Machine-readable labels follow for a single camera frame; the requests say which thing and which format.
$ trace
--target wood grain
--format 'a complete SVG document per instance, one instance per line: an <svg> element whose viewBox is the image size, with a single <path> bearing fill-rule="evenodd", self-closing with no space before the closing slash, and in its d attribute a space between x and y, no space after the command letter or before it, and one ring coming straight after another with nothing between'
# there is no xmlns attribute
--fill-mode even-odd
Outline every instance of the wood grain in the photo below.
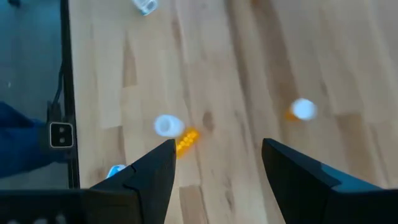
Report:
<svg viewBox="0 0 398 224"><path fill-rule="evenodd" d="M398 25L392 1L70 0L81 186L165 140L177 161L166 223L283 223L261 161L274 138L381 187L398 186ZM297 98L318 116L292 123Z"/></svg>

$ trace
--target black metal frame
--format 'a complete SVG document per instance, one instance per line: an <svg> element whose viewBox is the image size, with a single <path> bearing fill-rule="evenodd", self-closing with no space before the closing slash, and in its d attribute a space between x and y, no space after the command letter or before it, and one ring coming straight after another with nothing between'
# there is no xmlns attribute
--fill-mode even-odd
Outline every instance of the black metal frame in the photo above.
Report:
<svg viewBox="0 0 398 224"><path fill-rule="evenodd" d="M65 106L65 117L74 127L75 145L70 149L70 159L68 161L68 183L69 188L80 187L79 166L77 153L77 135L76 135L76 116L75 116L75 92L73 89L73 65L72 65L72 47L70 40L70 21L69 21L69 2L60 0L61 17L61 37L62 37L62 60L64 63L63 74L63 95Z"/></svg>

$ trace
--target black cable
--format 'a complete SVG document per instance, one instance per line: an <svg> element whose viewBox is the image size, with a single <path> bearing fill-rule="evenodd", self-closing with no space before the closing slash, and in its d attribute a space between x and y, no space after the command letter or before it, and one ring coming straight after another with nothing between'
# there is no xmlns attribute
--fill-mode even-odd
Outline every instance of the black cable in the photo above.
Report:
<svg viewBox="0 0 398 224"><path fill-rule="evenodd" d="M60 99L61 91L62 91L62 80L63 80L63 61L61 62L61 67L58 72L58 88L57 92L55 94L54 100L52 101L52 106L55 106L58 103L58 100Z"/></svg>

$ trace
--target yellow toy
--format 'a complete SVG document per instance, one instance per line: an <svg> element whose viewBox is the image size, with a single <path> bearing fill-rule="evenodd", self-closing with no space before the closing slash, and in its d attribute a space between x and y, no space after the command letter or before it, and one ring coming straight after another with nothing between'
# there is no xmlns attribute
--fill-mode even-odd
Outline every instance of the yellow toy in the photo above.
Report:
<svg viewBox="0 0 398 224"><path fill-rule="evenodd" d="M187 128L175 143L177 159L180 159L200 137L195 128Z"/></svg>

